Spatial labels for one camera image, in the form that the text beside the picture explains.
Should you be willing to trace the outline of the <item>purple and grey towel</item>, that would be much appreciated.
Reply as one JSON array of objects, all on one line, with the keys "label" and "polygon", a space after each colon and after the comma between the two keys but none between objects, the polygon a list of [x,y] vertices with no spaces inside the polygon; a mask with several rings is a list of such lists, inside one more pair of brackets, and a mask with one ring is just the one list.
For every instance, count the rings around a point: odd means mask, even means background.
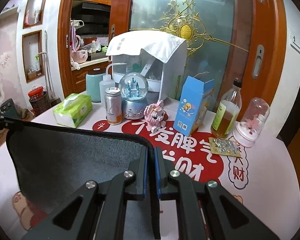
[{"label": "purple and grey towel", "polygon": [[127,202],[122,239],[160,239],[154,148],[143,137],[22,121],[6,137],[22,194],[49,215],[87,181],[112,180],[147,147],[146,195]]}]

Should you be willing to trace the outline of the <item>dark green appliance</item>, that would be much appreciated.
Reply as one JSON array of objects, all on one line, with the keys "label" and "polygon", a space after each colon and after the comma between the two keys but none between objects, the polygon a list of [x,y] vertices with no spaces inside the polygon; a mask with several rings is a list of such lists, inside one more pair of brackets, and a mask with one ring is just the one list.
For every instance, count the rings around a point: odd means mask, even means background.
[{"label": "dark green appliance", "polygon": [[0,111],[7,116],[21,119],[21,115],[18,113],[12,98],[6,100],[1,104]]}]

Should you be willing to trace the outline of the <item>red bucket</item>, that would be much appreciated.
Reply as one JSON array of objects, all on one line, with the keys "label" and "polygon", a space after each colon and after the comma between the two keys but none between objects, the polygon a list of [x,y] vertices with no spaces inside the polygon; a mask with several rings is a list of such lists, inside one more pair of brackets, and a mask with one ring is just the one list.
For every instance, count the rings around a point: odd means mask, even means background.
[{"label": "red bucket", "polygon": [[44,96],[44,88],[43,88],[43,86],[34,88],[33,90],[31,90],[28,93],[28,96],[29,96],[29,99],[31,101],[38,100],[39,98],[42,98]]}]

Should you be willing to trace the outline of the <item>blister pill pack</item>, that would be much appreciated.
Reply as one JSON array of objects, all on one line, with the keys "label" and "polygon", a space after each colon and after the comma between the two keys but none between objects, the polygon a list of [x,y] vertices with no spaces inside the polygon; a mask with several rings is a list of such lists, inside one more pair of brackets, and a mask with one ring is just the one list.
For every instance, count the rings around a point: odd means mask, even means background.
[{"label": "blister pill pack", "polygon": [[212,154],[228,157],[241,157],[237,143],[223,138],[209,137],[210,151]]}]

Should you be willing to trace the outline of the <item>green tissue pack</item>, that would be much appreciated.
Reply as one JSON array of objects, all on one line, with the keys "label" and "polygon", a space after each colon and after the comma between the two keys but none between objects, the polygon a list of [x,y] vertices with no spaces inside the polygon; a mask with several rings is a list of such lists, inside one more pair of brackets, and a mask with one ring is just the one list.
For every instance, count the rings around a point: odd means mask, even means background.
[{"label": "green tissue pack", "polygon": [[91,96],[85,94],[70,94],[53,110],[57,124],[77,128],[93,109]]}]

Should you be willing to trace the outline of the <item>glass bottle with yellow liquid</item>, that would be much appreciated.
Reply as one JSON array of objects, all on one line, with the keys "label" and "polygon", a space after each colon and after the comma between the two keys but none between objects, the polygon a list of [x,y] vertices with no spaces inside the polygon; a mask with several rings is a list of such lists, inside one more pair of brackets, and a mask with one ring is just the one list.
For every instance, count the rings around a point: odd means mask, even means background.
[{"label": "glass bottle with yellow liquid", "polygon": [[211,133],[218,138],[226,138],[242,108],[242,83],[234,80],[232,88],[221,98],[211,125]]}]

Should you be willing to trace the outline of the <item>teal cylindrical container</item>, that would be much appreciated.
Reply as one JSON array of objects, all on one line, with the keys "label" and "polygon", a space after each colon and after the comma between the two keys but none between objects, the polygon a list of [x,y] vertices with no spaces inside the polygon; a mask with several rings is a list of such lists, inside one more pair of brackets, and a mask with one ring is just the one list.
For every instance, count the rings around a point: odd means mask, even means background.
[{"label": "teal cylindrical container", "polygon": [[92,102],[101,102],[100,82],[104,74],[90,71],[85,76],[86,93],[91,96]]}]

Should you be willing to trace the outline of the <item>pink rice cooker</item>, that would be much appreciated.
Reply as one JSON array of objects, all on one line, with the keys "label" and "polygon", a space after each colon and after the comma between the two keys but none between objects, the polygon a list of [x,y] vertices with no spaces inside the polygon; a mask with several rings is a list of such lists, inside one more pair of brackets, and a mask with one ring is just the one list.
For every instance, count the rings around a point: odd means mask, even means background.
[{"label": "pink rice cooker", "polygon": [[88,58],[88,51],[87,50],[77,50],[72,51],[71,56],[74,62],[77,62],[78,64],[85,63]]}]

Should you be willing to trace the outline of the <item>pink block dog figure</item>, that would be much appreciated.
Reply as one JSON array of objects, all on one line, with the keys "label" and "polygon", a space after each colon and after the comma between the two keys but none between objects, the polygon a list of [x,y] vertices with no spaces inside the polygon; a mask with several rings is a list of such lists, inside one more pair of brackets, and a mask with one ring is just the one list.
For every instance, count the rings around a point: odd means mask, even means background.
[{"label": "pink block dog figure", "polygon": [[159,100],[157,103],[151,103],[147,105],[143,111],[144,119],[147,122],[147,131],[151,133],[157,132],[159,129],[166,126],[166,121],[164,120],[164,101]]}]

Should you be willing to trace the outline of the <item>silver and orange can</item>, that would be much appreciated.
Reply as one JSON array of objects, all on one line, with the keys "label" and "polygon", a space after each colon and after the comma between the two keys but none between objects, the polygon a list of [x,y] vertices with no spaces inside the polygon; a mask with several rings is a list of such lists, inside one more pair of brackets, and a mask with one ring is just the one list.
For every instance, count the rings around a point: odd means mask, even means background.
[{"label": "silver and orange can", "polygon": [[121,90],[110,87],[105,90],[106,119],[110,125],[118,125],[122,122]]}]

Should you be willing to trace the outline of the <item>glass dome with pink flowers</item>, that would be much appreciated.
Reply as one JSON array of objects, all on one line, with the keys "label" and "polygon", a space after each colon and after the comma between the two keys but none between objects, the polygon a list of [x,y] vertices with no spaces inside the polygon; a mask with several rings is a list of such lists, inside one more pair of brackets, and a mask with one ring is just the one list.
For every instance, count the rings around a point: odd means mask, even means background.
[{"label": "glass dome with pink flowers", "polygon": [[262,98],[253,98],[243,118],[234,128],[234,139],[240,145],[251,148],[264,128],[269,113],[270,107]]}]

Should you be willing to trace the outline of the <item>blue paper carton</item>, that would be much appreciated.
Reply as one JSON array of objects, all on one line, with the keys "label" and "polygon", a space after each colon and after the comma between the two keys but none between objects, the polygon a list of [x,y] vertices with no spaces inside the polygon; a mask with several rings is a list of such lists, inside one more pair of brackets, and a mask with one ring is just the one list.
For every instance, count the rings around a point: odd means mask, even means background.
[{"label": "blue paper carton", "polygon": [[189,137],[202,123],[214,92],[214,80],[188,76],[181,92],[173,128]]}]

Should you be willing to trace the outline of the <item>white squeeze bottle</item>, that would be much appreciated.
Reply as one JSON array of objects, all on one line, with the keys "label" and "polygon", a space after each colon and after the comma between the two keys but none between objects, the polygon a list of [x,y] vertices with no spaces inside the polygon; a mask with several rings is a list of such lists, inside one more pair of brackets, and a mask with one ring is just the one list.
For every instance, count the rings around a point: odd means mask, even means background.
[{"label": "white squeeze bottle", "polygon": [[121,65],[126,65],[126,63],[111,63],[106,67],[106,73],[104,74],[104,76],[102,77],[102,81],[100,81],[99,83],[99,87],[100,87],[100,97],[101,97],[101,106],[103,108],[106,107],[106,103],[105,103],[105,91],[107,88],[110,87],[115,87],[115,81],[112,79],[111,74],[109,72],[110,67],[113,66],[121,66]]}]

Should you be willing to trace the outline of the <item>blue castle snow globe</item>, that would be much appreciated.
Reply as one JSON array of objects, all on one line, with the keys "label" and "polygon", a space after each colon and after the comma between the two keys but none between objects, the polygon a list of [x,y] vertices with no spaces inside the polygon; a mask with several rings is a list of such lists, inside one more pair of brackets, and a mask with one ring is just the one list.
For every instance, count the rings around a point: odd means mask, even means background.
[{"label": "blue castle snow globe", "polygon": [[128,73],[119,82],[122,98],[122,114],[128,120],[138,120],[144,117],[147,106],[146,95],[148,82],[139,73]]}]

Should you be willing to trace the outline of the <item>white sterilizer appliance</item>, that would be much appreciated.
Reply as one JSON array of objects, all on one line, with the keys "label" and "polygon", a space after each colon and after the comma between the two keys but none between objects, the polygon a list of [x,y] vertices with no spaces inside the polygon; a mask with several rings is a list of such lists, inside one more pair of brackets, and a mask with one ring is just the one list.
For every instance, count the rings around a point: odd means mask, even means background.
[{"label": "white sterilizer appliance", "polygon": [[121,78],[130,72],[143,75],[148,82],[148,93],[146,99],[148,103],[157,100],[165,100],[177,81],[177,77],[182,75],[186,63],[186,48],[177,48],[167,63],[161,62],[145,50],[141,50],[140,55],[117,55],[112,57],[114,63],[113,78],[118,85]]}]

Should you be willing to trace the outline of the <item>white cloth cover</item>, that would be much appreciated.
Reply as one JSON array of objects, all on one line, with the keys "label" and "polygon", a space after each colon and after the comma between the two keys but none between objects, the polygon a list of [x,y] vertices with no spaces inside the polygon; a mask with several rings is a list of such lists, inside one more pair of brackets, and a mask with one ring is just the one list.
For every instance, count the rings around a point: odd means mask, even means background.
[{"label": "white cloth cover", "polygon": [[135,30],[117,35],[109,42],[106,55],[139,56],[142,50],[163,63],[168,63],[174,55],[181,64],[186,62],[186,40],[157,30]]}]

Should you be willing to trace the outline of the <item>wooden sliding door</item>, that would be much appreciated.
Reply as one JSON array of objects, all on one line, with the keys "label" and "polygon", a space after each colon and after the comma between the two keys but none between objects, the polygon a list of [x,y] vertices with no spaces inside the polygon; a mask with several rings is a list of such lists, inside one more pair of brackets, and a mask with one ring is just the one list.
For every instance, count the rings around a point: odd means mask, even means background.
[{"label": "wooden sliding door", "polygon": [[160,30],[184,38],[184,72],[174,74],[170,98],[179,99],[188,76],[214,80],[210,110],[234,80],[242,107],[252,98],[274,101],[286,53],[283,0],[112,0],[110,35]]}]

